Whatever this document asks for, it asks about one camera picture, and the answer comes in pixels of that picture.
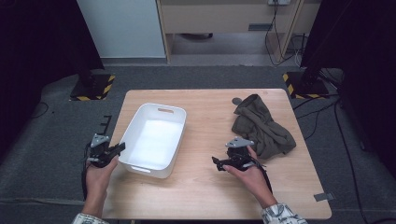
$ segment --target wall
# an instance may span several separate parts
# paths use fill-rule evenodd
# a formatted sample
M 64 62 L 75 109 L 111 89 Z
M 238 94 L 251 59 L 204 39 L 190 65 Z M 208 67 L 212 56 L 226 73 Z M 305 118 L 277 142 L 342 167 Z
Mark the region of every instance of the wall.
M 165 58 L 155 0 L 78 0 L 101 58 Z

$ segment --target person's right hand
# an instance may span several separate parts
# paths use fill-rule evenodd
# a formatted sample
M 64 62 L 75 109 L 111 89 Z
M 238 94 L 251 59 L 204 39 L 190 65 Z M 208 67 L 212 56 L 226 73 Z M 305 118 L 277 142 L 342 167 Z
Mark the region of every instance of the person's right hand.
M 247 147 L 247 149 L 250 156 L 257 160 L 256 152 L 251 147 Z M 274 195 L 271 193 L 271 190 L 269 190 L 265 182 L 262 171 L 257 166 L 250 166 L 244 172 L 230 165 L 223 165 L 223 168 L 244 183 L 247 190 L 256 197 L 262 208 L 266 208 L 277 203 Z

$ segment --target white basket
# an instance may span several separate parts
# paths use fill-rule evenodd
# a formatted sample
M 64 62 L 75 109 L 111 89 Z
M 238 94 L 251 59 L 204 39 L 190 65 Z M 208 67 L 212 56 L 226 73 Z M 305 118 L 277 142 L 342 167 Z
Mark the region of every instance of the white basket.
M 187 113 L 170 105 L 144 104 L 131 120 L 119 161 L 134 173 L 168 177 L 175 164 Z

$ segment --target sleeve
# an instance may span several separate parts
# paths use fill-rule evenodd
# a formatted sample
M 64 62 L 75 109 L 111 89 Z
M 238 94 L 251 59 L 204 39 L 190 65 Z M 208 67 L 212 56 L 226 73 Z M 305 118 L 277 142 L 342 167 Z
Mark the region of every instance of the sleeve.
M 103 221 L 98 217 L 93 217 L 83 213 L 78 213 L 78 215 L 76 215 L 75 219 L 73 220 L 72 224 L 108 224 L 108 222 Z
M 305 219 L 291 212 L 285 203 L 262 209 L 262 221 L 264 224 L 307 224 Z

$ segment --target crumpled towel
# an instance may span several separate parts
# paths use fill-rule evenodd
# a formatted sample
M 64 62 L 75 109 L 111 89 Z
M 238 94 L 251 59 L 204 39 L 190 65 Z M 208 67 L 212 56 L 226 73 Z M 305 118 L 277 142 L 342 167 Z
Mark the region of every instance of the crumpled towel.
M 258 94 L 246 98 L 234 113 L 239 115 L 232 131 L 253 141 L 251 146 L 261 159 L 269 159 L 279 153 L 288 153 L 296 147 L 290 132 L 274 122 L 270 111 Z

